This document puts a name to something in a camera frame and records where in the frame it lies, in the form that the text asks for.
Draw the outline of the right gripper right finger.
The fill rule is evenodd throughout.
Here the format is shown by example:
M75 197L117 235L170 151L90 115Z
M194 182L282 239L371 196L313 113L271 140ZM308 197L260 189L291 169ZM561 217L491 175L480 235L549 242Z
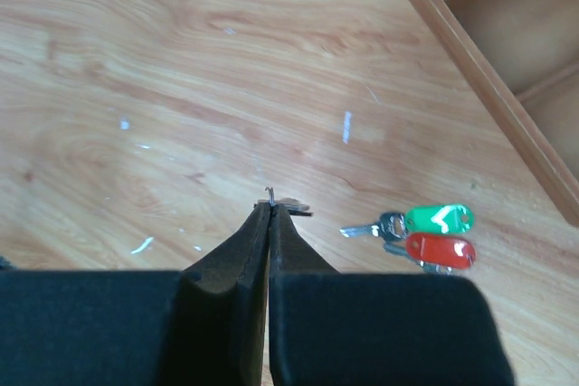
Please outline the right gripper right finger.
M269 342L277 385L512 385L489 305L468 279L341 273L276 207Z

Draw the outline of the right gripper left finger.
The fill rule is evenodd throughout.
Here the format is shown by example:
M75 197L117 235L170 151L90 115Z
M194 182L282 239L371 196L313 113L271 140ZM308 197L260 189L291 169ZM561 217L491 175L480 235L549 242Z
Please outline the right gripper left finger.
M7 270L4 385L258 385L271 208L184 270Z

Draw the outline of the red capped key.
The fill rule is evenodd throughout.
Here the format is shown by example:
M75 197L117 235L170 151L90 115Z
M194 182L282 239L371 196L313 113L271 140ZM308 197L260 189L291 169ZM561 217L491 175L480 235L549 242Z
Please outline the red capped key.
M420 232L401 242L386 242L384 250L409 259L431 274L451 275L456 270L468 270L477 258L474 246L465 239Z

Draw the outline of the black capped key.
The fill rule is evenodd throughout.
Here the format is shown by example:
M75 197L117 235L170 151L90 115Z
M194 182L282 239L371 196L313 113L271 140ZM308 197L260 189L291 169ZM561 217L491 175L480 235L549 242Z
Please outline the black capped key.
M253 207L257 207L261 204L269 205L270 207L275 206L282 206L284 207L290 215L293 216L301 216L301 217L312 217L313 212L310 210L310 207L295 199L295 198L280 198L277 199L275 197L275 192L272 187L267 186L265 188L265 192L267 193L267 198L264 200L257 201Z

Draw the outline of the green capped key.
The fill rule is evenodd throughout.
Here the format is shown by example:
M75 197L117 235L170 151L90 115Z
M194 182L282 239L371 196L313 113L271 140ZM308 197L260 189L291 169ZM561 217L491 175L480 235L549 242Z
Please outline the green capped key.
M470 231L475 222L473 211L460 203L424 205L408 212L383 212L372 223L343 227L345 238L373 236L384 241L405 240L410 234L456 235Z

